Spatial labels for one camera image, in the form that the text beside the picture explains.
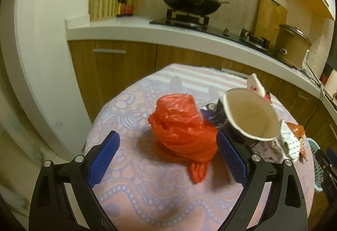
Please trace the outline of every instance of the kitchen counter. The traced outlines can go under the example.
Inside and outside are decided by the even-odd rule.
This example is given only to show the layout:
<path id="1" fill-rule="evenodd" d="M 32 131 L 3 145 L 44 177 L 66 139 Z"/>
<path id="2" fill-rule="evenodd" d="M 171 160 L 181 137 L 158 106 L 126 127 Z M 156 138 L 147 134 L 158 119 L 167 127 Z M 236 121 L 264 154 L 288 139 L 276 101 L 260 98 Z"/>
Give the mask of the kitchen counter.
<path id="1" fill-rule="evenodd" d="M 320 98 L 321 91 L 305 75 L 294 68 L 245 45 L 184 28 L 150 24 L 146 17 L 123 17 L 90 22 L 84 15 L 66 21 L 67 40 L 124 40 L 176 46 L 213 54 L 252 66 L 281 78 Z M 324 96 L 323 104 L 337 123 L 337 112 Z"/>

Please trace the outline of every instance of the food wrapper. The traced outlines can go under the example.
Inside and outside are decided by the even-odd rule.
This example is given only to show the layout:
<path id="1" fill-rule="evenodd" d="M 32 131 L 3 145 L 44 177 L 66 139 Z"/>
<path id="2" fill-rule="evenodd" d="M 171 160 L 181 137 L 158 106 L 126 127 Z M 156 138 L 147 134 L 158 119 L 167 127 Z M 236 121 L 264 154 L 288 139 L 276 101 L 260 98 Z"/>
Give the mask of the food wrapper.
<path id="1" fill-rule="evenodd" d="M 307 155 L 305 154 L 304 138 L 303 137 L 300 138 L 300 144 L 301 144 L 301 146 L 300 146 L 300 156 L 301 156 L 301 158 L 304 158 L 306 161 L 308 161 L 307 160 Z"/>
<path id="2" fill-rule="evenodd" d="M 305 135 L 305 130 L 302 125 L 299 124 L 293 124 L 293 123 L 287 123 L 290 130 L 294 133 L 297 139 L 300 139 Z"/>

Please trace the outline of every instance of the cabinet handle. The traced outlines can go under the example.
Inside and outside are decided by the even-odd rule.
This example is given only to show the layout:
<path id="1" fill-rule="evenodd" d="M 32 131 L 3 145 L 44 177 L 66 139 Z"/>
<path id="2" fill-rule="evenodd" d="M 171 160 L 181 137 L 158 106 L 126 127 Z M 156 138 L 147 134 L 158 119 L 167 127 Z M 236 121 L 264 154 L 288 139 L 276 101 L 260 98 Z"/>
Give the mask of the cabinet handle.
<path id="1" fill-rule="evenodd" d="M 94 48 L 93 51 L 98 53 L 126 54 L 126 50 L 118 50 L 118 49 Z"/>
<path id="2" fill-rule="evenodd" d="M 334 136 L 335 136 L 335 138 L 336 138 L 336 140 L 337 140 L 337 135 L 336 135 L 336 133 L 335 133 L 335 131 L 334 131 L 334 129 L 333 129 L 333 127 L 332 127 L 332 125 L 331 125 L 331 124 L 329 124 L 329 126 L 330 126 L 330 128 L 331 128 L 331 130 L 332 130 L 332 132 L 333 132 L 333 134 L 334 134 Z"/>
<path id="3" fill-rule="evenodd" d="M 307 97 L 304 97 L 304 96 L 302 96 L 301 94 L 298 94 L 298 96 L 299 96 L 300 98 L 302 98 L 302 99 L 306 100 L 306 101 L 308 101 L 308 100 L 309 100 L 309 98 L 307 98 Z"/>
<path id="4" fill-rule="evenodd" d="M 327 0 L 323 0 L 324 4 L 329 7 L 328 1 Z"/>

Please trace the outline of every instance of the screw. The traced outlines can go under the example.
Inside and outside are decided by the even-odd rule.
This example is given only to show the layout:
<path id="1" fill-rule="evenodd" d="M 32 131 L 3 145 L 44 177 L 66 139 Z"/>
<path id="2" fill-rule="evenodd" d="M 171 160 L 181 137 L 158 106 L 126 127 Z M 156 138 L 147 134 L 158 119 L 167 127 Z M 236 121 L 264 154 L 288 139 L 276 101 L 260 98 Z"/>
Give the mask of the screw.
<path id="1" fill-rule="evenodd" d="M 83 160 L 84 160 L 84 157 L 83 157 L 82 155 L 78 155 L 78 156 L 75 158 L 75 161 L 76 161 L 77 163 L 81 163 L 81 162 L 83 162 Z"/>
<path id="2" fill-rule="evenodd" d="M 52 164 L 50 160 L 46 160 L 43 164 L 44 167 L 49 167 Z"/>
<path id="3" fill-rule="evenodd" d="M 291 160 L 285 160 L 284 162 L 288 166 L 292 166 L 293 162 Z"/>
<path id="4" fill-rule="evenodd" d="M 254 161 L 260 161 L 261 160 L 261 157 L 259 156 L 259 155 L 252 155 L 252 159 L 254 160 Z"/>

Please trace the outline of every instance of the table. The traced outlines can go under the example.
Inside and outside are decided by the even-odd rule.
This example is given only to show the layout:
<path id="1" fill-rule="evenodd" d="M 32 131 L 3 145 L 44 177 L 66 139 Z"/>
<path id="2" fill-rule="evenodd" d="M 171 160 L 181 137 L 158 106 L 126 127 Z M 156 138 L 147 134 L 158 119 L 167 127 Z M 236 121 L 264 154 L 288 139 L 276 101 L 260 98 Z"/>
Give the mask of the table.
<path id="1" fill-rule="evenodd" d="M 241 184 L 235 183 L 219 153 L 206 179 L 193 184 L 186 165 L 165 161 L 154 152 L 147 118 L 163 95 L 189 93 L 201 108 L 230 88 L 246 87 L 245 81 L 218 70 L 172 64 L 128 87 L 102 108 L 88 135 L 85 153 L 111 130 L 119 133 L 120 148 L 102 182 L 93 188 L 119 231 L 215 231 L 220 227 L 242 191 Z M 297 123 L 274 96 L 272 103 L 281 118 Z M 305 150 L 308 161 L 294 165 L 309 215 L 314 166 L 307 140 Z M 257 224 L 269 188 L 266 184 L 249 227 Z"/>

